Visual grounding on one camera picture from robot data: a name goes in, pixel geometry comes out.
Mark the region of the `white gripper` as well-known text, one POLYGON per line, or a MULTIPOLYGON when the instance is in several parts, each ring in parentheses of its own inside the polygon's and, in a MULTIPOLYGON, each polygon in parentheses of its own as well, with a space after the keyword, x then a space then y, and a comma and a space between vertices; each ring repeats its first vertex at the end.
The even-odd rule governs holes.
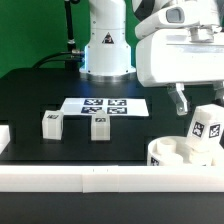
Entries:
POLYGON ((224 33, 213 43, 192 43, 185 29, 162 29, 136 46, 137 77, 144 87, 163 86, 179 116, 188 114, 184 84, 214 84, 215 99, 224 104, 224 33))

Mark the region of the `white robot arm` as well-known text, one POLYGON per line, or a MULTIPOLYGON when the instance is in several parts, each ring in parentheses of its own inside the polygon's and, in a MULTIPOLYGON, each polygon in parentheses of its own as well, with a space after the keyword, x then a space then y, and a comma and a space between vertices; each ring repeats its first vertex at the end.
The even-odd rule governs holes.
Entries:
POLYGON ((88 0, 90 41, 80 72, 98 82, 135 73, 145 87, 166 86, 188 113, 186 85, 211 84, 224 107, 224 31, 218 0, 131 0, 139 20, 136 53, 125 40, 124 0, 88 0))

